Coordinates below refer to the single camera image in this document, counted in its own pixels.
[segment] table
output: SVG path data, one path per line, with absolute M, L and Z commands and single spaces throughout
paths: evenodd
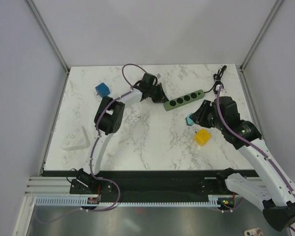
M 213 74 L 220 64 L 144 65 L 152 74 L 159 74 L 169 99 L 213 85 Z M 131 83 L 142 79 L 143 72 L 134 66 L 125 68 Z M 129 89 L 121 75 L 121 66 L 72 67 L 62 99 L 59 115 L 48 151 L 45 171 L 79 169 L 89 158 L 91 146 L 65 151 L 61 148 L 67 134 L 77 125 L 85 128 L 92 144 L 96 137 L 94 117 L 101 97 L 95 87 L 104 82 L 111 95 L 117 96 Z M 242 119 L 251 120 L 238 73 L 234 64 L 227 64 L 222 82 L 236 101 Z M 213 101 L 213 92 L 204 99 Z M 150 98 L 125 109 L 120 130 L 107 146 L 101 170 L 211 170 L 252 169 L 249 162 L 227 143 L 220 131 L 207 129 L 211 139 L 200 147 L 193 137 L 200 126 L 186 126 L 185 117 L 195 112 L 203 99 L 166 112 L 163 104 L 154 104 Z

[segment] blue cube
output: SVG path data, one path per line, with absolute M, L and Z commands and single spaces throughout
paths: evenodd
M 109 88 L 104 83 L 99 84 L 98 86 L 95 87 L 95 89 L 96 89 L 96 92 L 101 97 L 105 97 L 105 96 L 108 96 L 110 94 Z

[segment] reflective gray floor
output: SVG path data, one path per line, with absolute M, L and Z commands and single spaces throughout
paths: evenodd
M 36 206 L 41 220 L 52 220 L 72 207 Z M 261 211 L 247 201 L 233 213 L 190 207 L 118 207 L 108 212 L 75 212 L 57 222 L 32 222 L 33 236 L 243 236 L 259 227 L 265 236 L 290 236 L 277 232 Z

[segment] black circular hole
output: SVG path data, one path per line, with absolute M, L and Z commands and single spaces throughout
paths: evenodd
M 183 99 L 182 99 L 181 97 L 178 98 L 178 99 L 177 99 L 177 103 L 179 103 L 179 104 L 183 103 Z
M 189 101 L 190 97 L 188 95 L 186 95 L 185 97 L 183 97 L 183 99 L 185 99 L 185 101 Z
M 171 105 L 172 107 L 174 107 L 176 105 L 176 102 L 174 100 L 169 102 L 169 105 Z
M 196 97 L 197 97 L 197 94 L 196 94 L 195 92 L 193 92 L 192 94 L 190 94 L 190 96 L 191 96 L 192 98 L 196 98 Z

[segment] power strip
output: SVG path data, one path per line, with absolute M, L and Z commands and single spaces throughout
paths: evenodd
M 66 151 L 87 148 L 89 140 L 83 126 L 74 128 L 65 138 L 62 149 Z
M 204 96 L 205 96 L 205 93 L 201 89 L 201 90 L 186 94 L 185 96 L 175 98 L 171 101 L 164 103 L 165 111 L 170 111 L 175 108 L 182 107 L 194 101 L 200 100 L 201 98 L 204 98 Z

